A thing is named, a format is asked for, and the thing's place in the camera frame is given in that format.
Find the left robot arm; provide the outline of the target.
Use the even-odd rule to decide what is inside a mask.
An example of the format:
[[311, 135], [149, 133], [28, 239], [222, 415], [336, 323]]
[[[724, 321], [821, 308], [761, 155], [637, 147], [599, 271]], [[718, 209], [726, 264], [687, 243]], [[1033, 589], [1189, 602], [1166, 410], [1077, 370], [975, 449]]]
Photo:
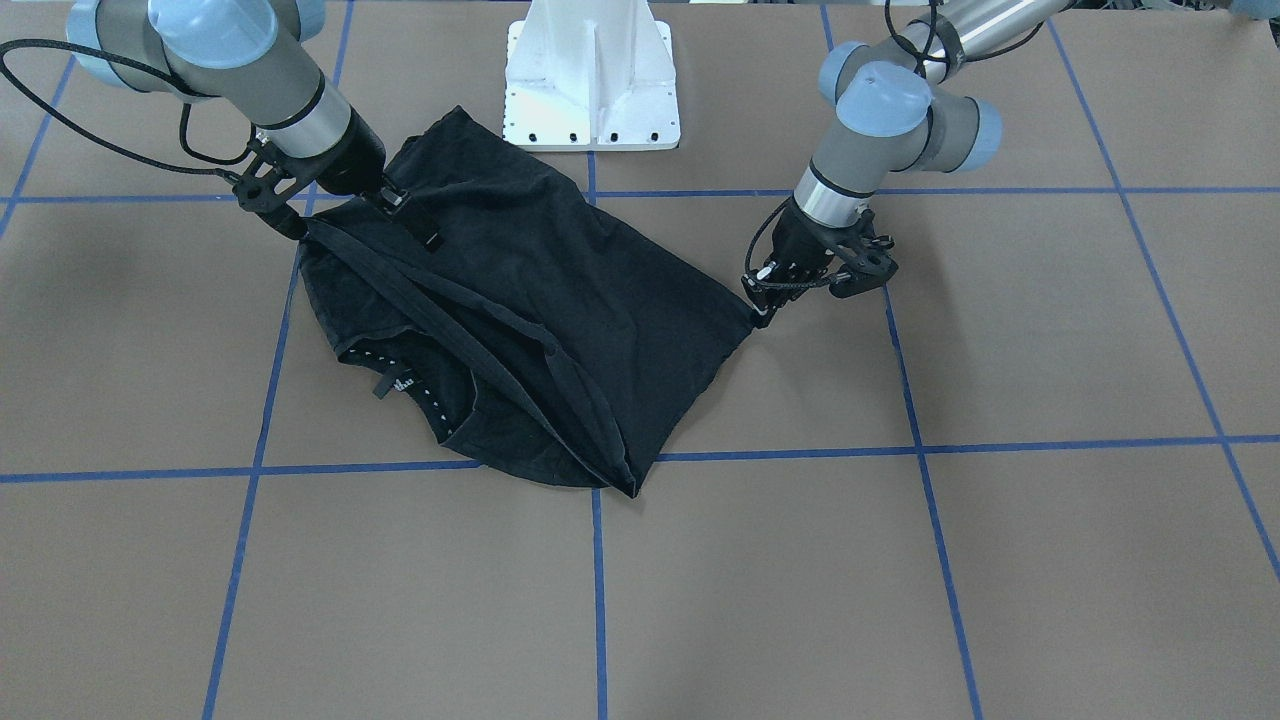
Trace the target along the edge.
[[846, 299], [883, 287], [899, 270], [893, 240], [876, 229], [872, 197], [887, 176], [957, 173], [997, 152], [1004, 120], [987, 101], [942, 83], [964, 67], [1010, 53], [1066, 1], [933, 1], [879, 44], [845, 42], [818, 79], [835, 117], [788, 199], [763, 223], [772, 250], [745, 263], [742, 287], [759, 328], [809, 290]]

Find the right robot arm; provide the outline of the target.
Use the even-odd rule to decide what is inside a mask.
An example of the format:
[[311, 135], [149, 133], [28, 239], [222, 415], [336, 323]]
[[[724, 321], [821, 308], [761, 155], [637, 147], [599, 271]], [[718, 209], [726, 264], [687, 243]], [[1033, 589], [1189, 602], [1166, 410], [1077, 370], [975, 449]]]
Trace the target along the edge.
[[252, 127], [250, 164], [230, 187], [278, 233], [305, 236], [289, 201], [319, 184], [365, 199], [434, 249], [436, 223], [385, 177], [381, 141], [305, 50], [324, 22], [320, 1], [77, 1], [67, 40], [108, 85], [230, 102]]

